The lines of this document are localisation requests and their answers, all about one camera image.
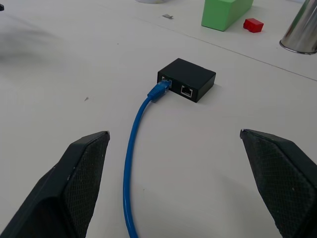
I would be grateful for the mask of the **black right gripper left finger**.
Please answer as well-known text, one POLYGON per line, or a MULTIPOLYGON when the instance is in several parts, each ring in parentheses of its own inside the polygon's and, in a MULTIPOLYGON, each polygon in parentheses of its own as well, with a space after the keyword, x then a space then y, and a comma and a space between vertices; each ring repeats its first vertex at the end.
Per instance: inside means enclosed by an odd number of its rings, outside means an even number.
POLYGON ((108 131, 84 136, 33 187, 0 238, 86 238, 102 180, 108 131))

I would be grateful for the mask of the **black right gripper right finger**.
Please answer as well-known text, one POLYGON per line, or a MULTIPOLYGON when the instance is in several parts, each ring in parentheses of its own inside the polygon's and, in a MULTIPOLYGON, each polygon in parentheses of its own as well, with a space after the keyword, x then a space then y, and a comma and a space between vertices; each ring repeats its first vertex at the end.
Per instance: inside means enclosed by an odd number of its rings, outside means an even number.
POLYGON ((283 238, 317 238, 317 164, 294 142, 240 131, 257 189, 283 238))

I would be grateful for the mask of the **black network port box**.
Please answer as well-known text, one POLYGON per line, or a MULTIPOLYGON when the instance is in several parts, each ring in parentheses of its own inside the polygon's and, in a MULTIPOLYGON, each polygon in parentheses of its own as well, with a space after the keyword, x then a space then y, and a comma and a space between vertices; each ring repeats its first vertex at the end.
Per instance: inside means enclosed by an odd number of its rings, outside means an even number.
POLYGON ((197 103, 214 85, 216 73, 177 58, 158 71, 157 82, 170 81, 169 90, 197 103))

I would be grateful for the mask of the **silver metal cup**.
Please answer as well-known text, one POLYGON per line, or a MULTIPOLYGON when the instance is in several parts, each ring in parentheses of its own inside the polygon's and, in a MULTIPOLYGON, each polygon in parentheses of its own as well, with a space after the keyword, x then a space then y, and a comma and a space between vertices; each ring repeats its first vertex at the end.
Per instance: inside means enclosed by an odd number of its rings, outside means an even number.
POLYGON ((317 0, 305 0, 280 45, 304 55, 317 53, 317 0))

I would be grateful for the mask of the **red small block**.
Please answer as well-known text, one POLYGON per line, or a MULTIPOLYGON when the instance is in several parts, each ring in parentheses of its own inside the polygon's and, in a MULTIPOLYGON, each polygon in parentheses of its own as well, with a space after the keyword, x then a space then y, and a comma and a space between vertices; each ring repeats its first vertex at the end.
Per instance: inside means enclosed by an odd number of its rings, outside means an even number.
POLYGON ((255 18, 247 18, 243 24, 243 28, 252 33, 259 33, 262 31, 264 23, 255 18))

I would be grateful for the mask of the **green rectangular block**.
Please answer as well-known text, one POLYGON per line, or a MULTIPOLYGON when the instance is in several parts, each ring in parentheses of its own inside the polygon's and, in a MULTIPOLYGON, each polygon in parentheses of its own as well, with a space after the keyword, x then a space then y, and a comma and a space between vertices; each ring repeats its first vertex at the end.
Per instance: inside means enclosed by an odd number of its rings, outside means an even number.
POLYGON ((201 25, 225 31, 243 16, 254 0, 205 0, 201 25))

